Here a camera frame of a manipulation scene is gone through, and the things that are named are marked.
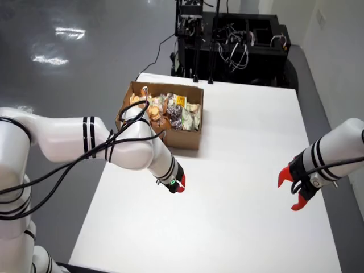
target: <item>black stripe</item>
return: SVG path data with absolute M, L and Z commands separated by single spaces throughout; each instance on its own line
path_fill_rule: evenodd
M 173 172 L 173 169 L 174 169 L 174 167 L 175 167 L 175 157 L 172 155 L 172 153 L 171 153 L 171 156 L 172 156 L 172 162 L 171 162 L 171 165 L 170 165 L 170 167 L 169 167 L 169 169 L 168 169 L 167 173 L 166 173 L 165 175 L 161 176 L 161 177 L 156 177 L 156 176 L 154 176 L 155 178 L 157 178 L 157 179 L 159 179 L 159 180 L 165 180 L 165 179 L 167 179 L 167 178 L 169 178 L 169 177 L 170 177 L 170 175 L 171 175 L 171 173 Z
M 322 158 L 321 151 L 320 151 L 320 142 L 321 142 L 321 140 L 322 140 L 322 138 L 320 138 L 317 141 L 317 144 L 316 144 L 316 152 L 317 152 L 318 160 L 320 161 L 321 166 L 324 166 L 325 165 L 325 162 L 324 162 L 324 159 Z M 329 176 L 331 176 L 331 177 L 333 177 L 335 179 L 340 179 L 341 178 L 341 177 L 338 177 L 338 176 L 334 175 L 332 172 L 330 172 L 329 169 L 324 169 L 324 170 L 325 170 L 325 172 Z
M 27 127 L 22 125 L 19 121 L 16 121 L 15 119 L 7 118 L 7 117 L 0 117 L 0 121 L 5 121 L 5 122 L 18 126 L 20 129 L 22 129 L 24 131 L 24 133 L 27 134 L 29 141 L 30 142 L 32 141 L 32 135 L 30 134 L 30 131 L 27 129 Z
M 311 148 L 311 159 L 312 159 L 312 163 L 313 163 L 313 165 L 314 165 L 315 168 L 317 168 L 319 166 L 317 164 L 317 162 L 316 162 L 315 152 L 314 152 L 316 143 L 317 143 L 317 141 L 312 145 L 312 148 Z M 318 174 L 321 175 L 322 178 L 325 179 L 325 180 L 335 181 L 335 180 L 332 180 L 332 179 L 326 177 L 326 175 L 324 175 L 323 172 L 321 172 L 321 171 L 318 171 Z
M 91 117 L 90 132 L 91 132 L 91 149 L 94 149 L 95 148 L 95 117 Z
M 22 192 L 19 194 L 18 197 L 16 197 L 13 200 L 10 200 L 10 201 L 0 202 L 0 205 L 10 204 L 10 203 L 14 203 L 15 201 L 18 201 L 21 198 L 21 196 L 23 195 L 23 192 L 24 192 L 24 188 L 22 188 Z
M 21 209 L 26 209 L 30 203 L 30 200 L 31 200 L 31 195 L 29 195 L 28 199 L 21 206 L 17 207 L 16 209 L 9 210 L 8 212 L 0 212 L 0 215 L 14 214 L 20 211 Z
M 89 151 L 89 146 L 87 144 L 87 117 L 84 117 L 82 127 L 84 131 L 84 151 L 87 153 Z
M 184 171 L 183 171 L 183 168 L 181 167 L 180 163 L 178 163 L 178 161 L 177 161 L 177 166 L 178 166 L 178 170 L 177 170 L 176 179 L 178 181 L 182 181 L 182 177 L 184 176 Z
M 49 271 L 49 273 L 52 273 L 52 269 L 53 269 L 53 260 L 52 260 L 52 257 L 49 256 L 49 258 L 51 259 L 51 270 Z
M 51 271 L 49 270 L 51 267 L 51 256 L 49 255 L 48 252 L 47 252 L 47 254 L 48 254 L 48 267 L 47 267 L 47 271 L 45 273 L 51 273 Z
M 26 231 L 24 231 L 24 233 L 32 237 L 35 242 L 35 235 L 30 230 L 27 229 Z

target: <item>wall outlet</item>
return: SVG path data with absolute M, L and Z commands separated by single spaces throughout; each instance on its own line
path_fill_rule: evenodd
M 325 24 L 326 24 L 326 17 L 324 17 L 324 15 L 322 14 L 320 9 L 317 10 L 316 19 L 317 19 L 317 22 L 320 25 L 321 29 L 324 29 Z

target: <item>black pole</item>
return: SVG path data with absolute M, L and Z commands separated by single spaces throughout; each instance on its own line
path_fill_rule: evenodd
M 193 82 L 198 82 L 198 64 L 200 62 L 201 50 L 201 19 L 196 19 L 196 37 L 195 37 L 195 75 Z
M 220 12 L 220 0 L 217 0 L 216 3 L 216 9 L 215 9 L 215 18 L 214 18 L 214 24 L 212 27 L 212 39 L 210 43 L 210 52 L 209 52 L 209 69 L 210 69 L 210 77 L 208 80 L 208 84 L 213 84 L 214 81 L 212 79 L 213 70 L 215 67 L 215 58 L 216 58 L 216 31 L 217 31 L 217 21 L 218 21 L 218 14 Z

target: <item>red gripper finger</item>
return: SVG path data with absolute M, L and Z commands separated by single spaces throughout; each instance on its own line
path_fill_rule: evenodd
M 304 206 L 306 206 L 307 201 L 305 200 L 305 198 L 303 198 L 303 196 L 301 194 L 298 194 L 298 203 L 293 205 L 291 207 L 292 210 L 294 211 L 298 211 L 301 208 L 303 208 Z
M 289 180 L 290 182 L 293 182 L 293 178 L 291 173 L 289 172 L 289 165 L 281 170 L 278 176 L 278 188 L 283 184 L 285 180 Z
M 182 185 L 183 187 L 179 186 L 179 187 L 178 187 L 178 189 L 177 189 L 177 192 L 179 192 L 179 193 L 184 192 L 184 190 L 185 190 L 185 188 L 186 188 L 186 176 L 185 176 L 185 175 L 183 175 L 183 177 L 182 177 L 181 185 Z

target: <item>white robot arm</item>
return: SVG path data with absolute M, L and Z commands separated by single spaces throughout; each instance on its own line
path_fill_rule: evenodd
M 65 168 L 61 177 L 83 158 L 101 158 L 125 169 L 147 168 L 170 192 L 184 191 L 184 170 L 151 129 L 146 109 L 128 107 L 122 113 L 124 126 L 113 135 L 95 117 L 45 118 L 0 108 L 0 272 L 66 272 L 31 239 L 30 214 L 43 205 L 32 208 L 31 187 L 25 187 L 36 182 L 25 176 L 32 145 L 38 144 L 52 162 L 71 162 L 58 169 Z
M 133 118 L 140 111 L 140 108 L 132 107 L 125 112 L 123 118 Z M 38 144 L 46 158 L 52 162 L 70 162 L 105 143 L 109 135 L 101 119 L 95 117 L 45 118 L 17 109 L 0 108 L 0 190 L 22 183 L 30 145 Z M 152 136 L 155 133 L 144 113 L 143 119 L 133 123 L 116 140 Z M 110 159 L 125 169 L 148 168 L 167 186 L 175 179 L 185 183 L 183 169 L 159 138 L 117 144 L 113 148 L 112 157 L 111 151 L 108 148 L 90 158 Z M 172 192 L 178 191 L 178 188 L 169 189 Z
M 278 178 L 293 182 L 292 194 L 299 193 L 299 202 L 292 210 L 302 209 L 323 186 L 364 166 L 364 122 L 350 118 L 297 155 Z

